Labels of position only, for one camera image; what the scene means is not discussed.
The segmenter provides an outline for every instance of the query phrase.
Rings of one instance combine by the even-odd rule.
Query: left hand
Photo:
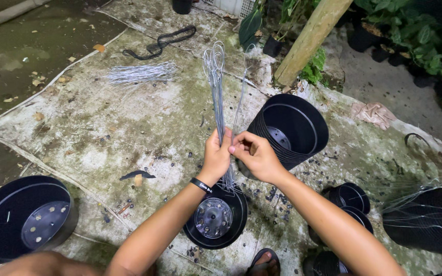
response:
[[[224,129],[223,144],[219,147],[218,129],[206,140],[204,150],[204,165],[197,179],[212,187],[228,171],[230,163],[230,153],[228,147],[231,146],[232,131]]]

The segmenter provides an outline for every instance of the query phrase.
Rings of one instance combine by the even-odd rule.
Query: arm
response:
[[[212,187],[226,173],[230,143],[230,129],[226,128],[221,147],[218,131],[214,130],[206,141],[204,166],[197,179]],[[126,239],[107,267],[105,276],[144,273],[175,238],[205,195],[199,187],[188,183]]]
[[[242,132],[228,149],[261,181],[274,184],[328,247],[358,275],[406,275],[386,248],[351,216],[288,172],[267,139]]]

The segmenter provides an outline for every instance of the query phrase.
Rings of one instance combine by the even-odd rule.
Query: mossy floor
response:
[[[206,7],[202,3],[199,7],[185,17],[160,0],[134,5],[125,0],[112,2],[102,11],[135,29],[111,41],[104,53],[95,52],[63,72],[67,77],[64,83],[51,83],[0,116],[0,142],[29,162],[21,175],[44,173],[61,179],[78,203],[78,227],[56,249],[64,255],[104,268],[127,235],[199,172],[205,139],[215,127],[200,56],[216,40],[226,47],[224,114],[227,125],[232,125],[245,69],[242,50],[232,31],[234,24],[217,10],[203,10]],[[152,37],[188,24],[197,26],[197,34],[164,48],[164,57],[157,60],[175,60],[181,68],[181,81],[119,89],[99,78],[110,66],[146,64],[121,51],[134,49],[140,53],[156,41]],[[242,129],[268,95],[278,93],[267,86],[274,59],[262,55],[260,49],[256,56],[260,61],[251,72],[254,85],[247,86],[242,104]],[[382,131],[353,119],[351,105],[358,101],[321,85],[310,85],[294,94],[320,110],[330,139],[326,149],[292,173],[316,191],[346,181],[360,185],[372,200],[369,217],[376,237],[407,272],[442,272],[442,255],[395,244],[384,232],[380,215],[383,203],[402,189],[401,183],[407,181],[413,188],[433,179],[442,180],[442,142],[406,122],[395,121]],[[44,119],[36,121],[36,112]],[[404,136],[411,132],[420,134],[431,147],[415,139],[405,146]],[[145,179],[140,187],[133,185],[133,179],[119,180],[144,167],[156,178]],[[302,260],[322,250],[310,240],[306,222],[288,207],[290,202],[280,191],[269,201],[266,196],[272,185],[246,179],[241,173],[236,177],[250,198],[250,215],[240,238],[224,249],[200,250],[194,263],[187,251],[195,245],[181,232],[158,260],[161,275],[240,274],[266,247],[278,254],[283,275],[301,274]],[[134,208],[118,215],[127,199]]]

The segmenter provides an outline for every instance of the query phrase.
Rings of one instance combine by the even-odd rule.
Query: foot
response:
[[[272,254],[266,252],[262,254],[259,260],[255,262],[255,266],[249,271],[250,276],[279,276],[279,270],[276,260],[271,260]]]

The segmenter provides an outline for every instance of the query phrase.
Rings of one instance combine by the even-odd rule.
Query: cloth rag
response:
[[[397,117],[381,103],[353,103],[351,114],[357,119],[373,123],[375,127],[386,130],[390,127],[390,120]]]

